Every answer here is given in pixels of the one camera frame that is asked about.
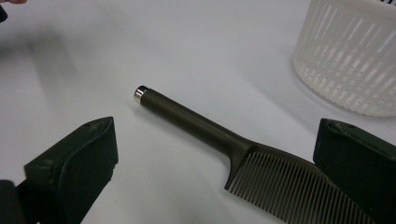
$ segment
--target comb teeth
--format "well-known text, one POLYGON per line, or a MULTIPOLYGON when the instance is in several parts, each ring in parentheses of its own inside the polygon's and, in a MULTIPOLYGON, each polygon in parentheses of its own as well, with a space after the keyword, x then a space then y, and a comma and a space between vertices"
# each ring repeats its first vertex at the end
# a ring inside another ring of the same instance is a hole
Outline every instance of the comb teeth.
POLYGON ((228 189, 287 223, 374 223, 320 170, 253 152, 228 189))

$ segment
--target black object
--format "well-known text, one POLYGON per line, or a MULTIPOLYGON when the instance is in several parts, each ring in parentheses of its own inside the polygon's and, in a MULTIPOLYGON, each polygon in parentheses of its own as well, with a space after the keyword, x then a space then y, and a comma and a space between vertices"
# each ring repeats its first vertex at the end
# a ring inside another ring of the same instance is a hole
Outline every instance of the black object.
POLYGON ((144 86, 143 107, 230 158, 225 188, 288 223, 374 223, 315 164, 252 142, 144 86))
POLYGON ((26 164, 26 180, 16 189, 0 181, 0 223, 80 223, 117 163, 113 118, 80 126, 26 164))
POLYGON ((358 127, 323 119, 314 162, 375 223, 396 223, 395 146, 358 127))
POLYGON ((8 18, 7 13, 4 11, 4 9, 0 6, 0 22, 5 21, 8 18))

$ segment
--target white basket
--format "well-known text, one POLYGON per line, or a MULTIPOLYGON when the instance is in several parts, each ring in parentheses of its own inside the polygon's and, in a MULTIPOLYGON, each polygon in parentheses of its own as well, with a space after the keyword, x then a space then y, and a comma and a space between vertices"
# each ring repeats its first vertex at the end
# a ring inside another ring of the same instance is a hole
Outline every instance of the white basket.
POLYGON ((396 116, 396 0, 386 1, 312 0, 293 55, 315 92, 377 117, 396 116))

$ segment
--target table surface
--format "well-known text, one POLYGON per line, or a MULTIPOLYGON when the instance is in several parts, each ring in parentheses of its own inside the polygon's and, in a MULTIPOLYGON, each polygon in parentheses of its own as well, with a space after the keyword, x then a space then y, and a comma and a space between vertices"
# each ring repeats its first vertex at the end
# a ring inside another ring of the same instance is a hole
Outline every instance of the table surface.
POLYGON ((316 96, 291 62, 308 0, 2 4, 0 179, 113 116, 120 163, 83 223, 282 223, 223 189, 225 156, 134 102, 144 84, 249 139, 312 161, 321 118, 396 145, 396 119, 316 96))

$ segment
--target comb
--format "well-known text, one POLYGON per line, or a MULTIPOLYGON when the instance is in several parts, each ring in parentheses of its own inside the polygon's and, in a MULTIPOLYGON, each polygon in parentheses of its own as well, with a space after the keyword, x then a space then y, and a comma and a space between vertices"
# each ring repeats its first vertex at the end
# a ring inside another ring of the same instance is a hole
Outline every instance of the comb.
POLYGON ((166 96, 139 87, 134 99, 224 153, 225 189, 287 223, 374 223, 312 162, 250 141, 166 96))

